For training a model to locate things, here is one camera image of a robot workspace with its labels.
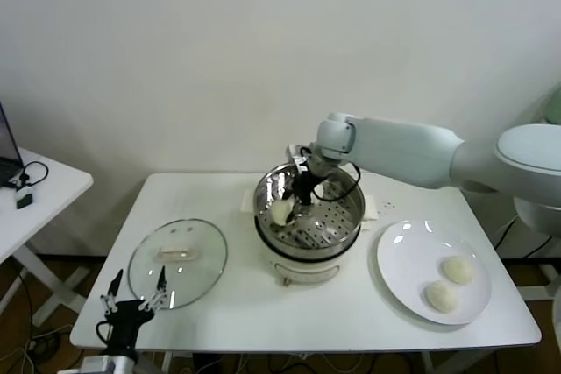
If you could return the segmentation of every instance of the white table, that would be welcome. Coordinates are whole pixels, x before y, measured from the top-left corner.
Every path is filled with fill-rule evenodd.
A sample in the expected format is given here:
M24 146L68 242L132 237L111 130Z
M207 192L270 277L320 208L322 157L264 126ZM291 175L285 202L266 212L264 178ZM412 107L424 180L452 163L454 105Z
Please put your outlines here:
M201 352L363 352L428 349L489 349L540 341L541 333L485 233L455 188L425 190L366 174L365 194L375 197L380 219L368 222L348 251L349 263L332 280L282 287L259 254L252 215L240 212L244 192L262 174L154 174L129 217L78 317L74 345L101 348L94 326L103 318L99 295L136 245L160 225L197 217L217 225L229 256L213 290L191 306L161 311L138 337L138 349ZM453 224L484 262L493 284L486 310L463 327L417 317L388 291L370 255L388 224L403 219ZM125 281L118 298L132 299ZM453 372L473 363L454 359L438 367Z
M24 164L40 161L48 166L49 175L33 191L33 204L16 209L14 191L0 188L0 262L9 256L17 259L25 268L23 275L29 271L51 291L51 297L33 316L33 324L40 326L53 313L59 304L79 313L85 299L72 291L88 274L86 268L80 267L67 279L59 280L53 272L25 245L41 228L51 222L55 216L68 207L84 193L93 183L91 175L42 157L36 153L20 149ZM26 171L31 175L31 182L42 177L45 170L41 166L30 166ZM4 310L11 297L17 291L20 281L16 279L0 301L0 312Z

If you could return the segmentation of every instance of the steamed bun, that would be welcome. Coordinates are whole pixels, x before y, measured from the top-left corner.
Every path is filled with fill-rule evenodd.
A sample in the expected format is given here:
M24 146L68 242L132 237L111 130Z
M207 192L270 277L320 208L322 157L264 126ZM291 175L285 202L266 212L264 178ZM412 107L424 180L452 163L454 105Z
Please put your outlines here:
M273 222L281 227L287 225L287 218L292 212L293 205L292 201L274 201L271 203L269 213Z
M450 313L458 308L459 299L456 290L443 280L427 286L425 293L429 303L441 313Z
M475 268L461 256L447 258L444 260L442 268L446 278L456 284L467 285L475 278Z

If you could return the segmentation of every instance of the stainless steel pot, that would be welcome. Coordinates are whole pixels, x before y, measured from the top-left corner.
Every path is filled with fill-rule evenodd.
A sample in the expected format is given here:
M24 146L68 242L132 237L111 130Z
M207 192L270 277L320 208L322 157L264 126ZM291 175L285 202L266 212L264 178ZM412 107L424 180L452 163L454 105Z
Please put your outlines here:
M291 187L295 171L292 164L278 166L257 185L253 196L257 231L265 244L284 258L309 263L336 258L349 250L359 235L365 213L362 190L356 186L336 202L315 201L308 215L298 216L294 223L279 227L273 223L269 208ZM339 168L323 182L323 197L337 198L353 184L354 179Z

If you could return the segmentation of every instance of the white side table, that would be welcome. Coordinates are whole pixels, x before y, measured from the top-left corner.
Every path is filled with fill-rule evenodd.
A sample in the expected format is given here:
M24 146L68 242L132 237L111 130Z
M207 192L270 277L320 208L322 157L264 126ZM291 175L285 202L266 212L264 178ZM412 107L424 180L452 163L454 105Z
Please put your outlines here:
M53 296L33 316L33 324L40 326L60 304L80 313L85 299L72 291L72 288L88 275L89 270L79 267L66 282L62 282L25 245L25 242L84 193L92 185L93 179L88 173L36 153L23 149L20 149L20 153L24 164L40 161L47 165L49 176L35 187L33 204L20 210L16 209L14 192L7 188L0 188L0 227L2 227L0 262L13 255L25 268L20 274L25 276L27 272L32 273L53 291ZM40 178L43 172L40 166L30 166L28 169L32 180ZM0 301L0 312L10 302L19 285L19 279L12 283Z

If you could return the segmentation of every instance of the floor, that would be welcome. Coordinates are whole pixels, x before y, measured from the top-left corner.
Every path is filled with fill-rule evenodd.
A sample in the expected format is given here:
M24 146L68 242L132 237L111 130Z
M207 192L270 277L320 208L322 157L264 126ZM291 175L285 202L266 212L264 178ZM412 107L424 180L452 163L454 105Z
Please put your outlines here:
M49 261L47 265L61 278L66 278L72 273L78 264L60 261ZM101 264L87 265L91 269L89 276L77 288L80 293L87 295L93 286L96 275L101 269ZM545 277L532 265L516 265L508 267L508 270L518 286L543 285ZM18 266L11 259L0 265L0 294L4 294L12 280L17 276ZM25 278L32 299L32 307L37 308L48 297L49 291L40 284L33 276ZM543 339L533 347L500 349L492 356L474 365L468 374L501 374L501 373L533 373L541 374L559 373L561 371L561 356L551 325L551 303L548 301L537 301L529 303L529 308L536 318ZM76 314L70 310L60 307L48 320L45 326L33 329L34 335L42 332L60 328L64 325L74 323ZM16 372L31 374L29 365L21 370L21 352L3 359L17 347L25 346L29 337L29 306L25 289L20 287L10 305L0 315L0 373L13 374ZM83 356L95 355L95 351L82 351L74 348L68 341L70 328L62 329L60 335L60 347L53 357L44 363L37 364L39 374L54 374L58 370L69 368L73 364L78 365ZM438 363L444 360L449 353L433 353L433 361ZM156 363L161 363L163 355L148 353L148 358ZM240 355L224 356L220 360L222 373L244 374L280 373L290 374L378 374L378 373L423 373L423 366L418 354L366 354L360 355L313 355L301 360L298 356L287 355L263 355L258 354L251 357ZM175 358L170 372L172 374L195 374L192 370L191 360L187 358Z

